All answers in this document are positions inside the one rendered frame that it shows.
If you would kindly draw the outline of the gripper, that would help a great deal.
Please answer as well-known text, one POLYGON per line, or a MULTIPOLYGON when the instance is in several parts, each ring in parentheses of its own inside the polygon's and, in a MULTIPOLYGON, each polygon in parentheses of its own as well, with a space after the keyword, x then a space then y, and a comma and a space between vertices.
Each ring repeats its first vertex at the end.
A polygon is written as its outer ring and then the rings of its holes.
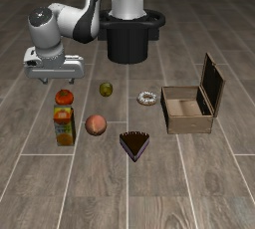
POLYGON ((34 47, 26 51, 23 65, 28 78, 39 79, 44 85, 48 85, 49 79, 68 79, 69 85, 73 85, 75 79, 85 74, 82 57, 61 53, 56 57, 41 59, 34 47))

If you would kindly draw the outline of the red tomato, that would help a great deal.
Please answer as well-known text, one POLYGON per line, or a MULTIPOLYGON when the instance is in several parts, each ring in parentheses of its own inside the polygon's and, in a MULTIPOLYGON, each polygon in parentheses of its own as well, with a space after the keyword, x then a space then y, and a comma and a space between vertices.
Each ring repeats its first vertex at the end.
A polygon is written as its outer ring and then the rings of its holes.
POLYGON ((58 105, 71 105, 74 101, 74 95, 69 90, 59 90, 55 95, 55 102, 58 105))

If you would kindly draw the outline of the wooden box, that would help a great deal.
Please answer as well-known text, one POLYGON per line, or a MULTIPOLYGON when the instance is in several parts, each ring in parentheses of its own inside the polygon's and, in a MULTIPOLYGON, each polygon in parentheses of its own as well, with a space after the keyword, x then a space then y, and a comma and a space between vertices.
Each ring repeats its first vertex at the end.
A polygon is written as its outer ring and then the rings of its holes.
POLYGON ((211 133, 213 114, 201 87, 162 87, 160 103, 168 134, 211 133))

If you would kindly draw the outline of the open wooden box lid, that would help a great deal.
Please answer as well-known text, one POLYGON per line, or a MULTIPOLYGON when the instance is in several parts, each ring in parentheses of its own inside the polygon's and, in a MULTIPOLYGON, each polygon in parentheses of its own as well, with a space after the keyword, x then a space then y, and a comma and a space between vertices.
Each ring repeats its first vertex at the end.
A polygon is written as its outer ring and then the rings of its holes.
POLYGON ((218 116, 225 79, 209 53, 205 54, 196 101, 203 115, 218 116))

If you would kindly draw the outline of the orange juice carton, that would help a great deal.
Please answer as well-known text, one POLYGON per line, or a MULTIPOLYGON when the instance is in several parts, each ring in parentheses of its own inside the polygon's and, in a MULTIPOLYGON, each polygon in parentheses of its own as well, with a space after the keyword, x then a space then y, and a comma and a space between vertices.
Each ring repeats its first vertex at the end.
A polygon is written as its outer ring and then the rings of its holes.
POLYGON ((74 145, 76 141, 76 127, 73 108, 71 106, 54 105, 53 121, 57 145, 74 145))

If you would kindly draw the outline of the green olive fruit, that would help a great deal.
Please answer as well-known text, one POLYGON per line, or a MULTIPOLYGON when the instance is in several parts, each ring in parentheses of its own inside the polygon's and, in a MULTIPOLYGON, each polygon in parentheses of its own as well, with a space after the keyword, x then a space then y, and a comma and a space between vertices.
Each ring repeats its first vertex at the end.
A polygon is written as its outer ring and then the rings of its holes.
POLYGON ((103 97, 109 97, 113 93, 113 85, 111 83, 100 84, 100 94, 103 97))

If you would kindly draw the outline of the pink peach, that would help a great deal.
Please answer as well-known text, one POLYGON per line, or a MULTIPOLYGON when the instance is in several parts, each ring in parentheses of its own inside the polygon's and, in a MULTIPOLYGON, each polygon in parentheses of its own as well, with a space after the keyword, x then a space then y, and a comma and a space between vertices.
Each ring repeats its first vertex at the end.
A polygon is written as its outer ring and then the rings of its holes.
POLYGON ((91 135, 101 135, 107 129, 107 121, 99 114, 90 115, 85 122, 85 129, 91 135))

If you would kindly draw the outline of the white sprinkled donut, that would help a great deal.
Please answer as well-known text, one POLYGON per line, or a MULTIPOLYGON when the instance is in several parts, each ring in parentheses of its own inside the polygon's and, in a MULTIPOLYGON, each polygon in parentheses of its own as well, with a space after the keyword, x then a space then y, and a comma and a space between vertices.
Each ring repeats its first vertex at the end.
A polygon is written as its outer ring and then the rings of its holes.
POLYGON ((136 100, 143 106, 153 106, 156 103, 157 96, 153 92, 140 92, 136 100))

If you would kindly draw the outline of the chocolate cake wedge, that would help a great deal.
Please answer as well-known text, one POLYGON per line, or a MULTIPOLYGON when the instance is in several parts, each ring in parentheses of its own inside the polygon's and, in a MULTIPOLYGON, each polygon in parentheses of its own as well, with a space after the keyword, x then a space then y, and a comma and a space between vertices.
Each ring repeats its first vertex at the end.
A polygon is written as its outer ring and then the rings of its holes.
POLYGON ((127 131, 120 134, 120 144, 133 162, 136 162, 149 144, 149 134, 127 131))

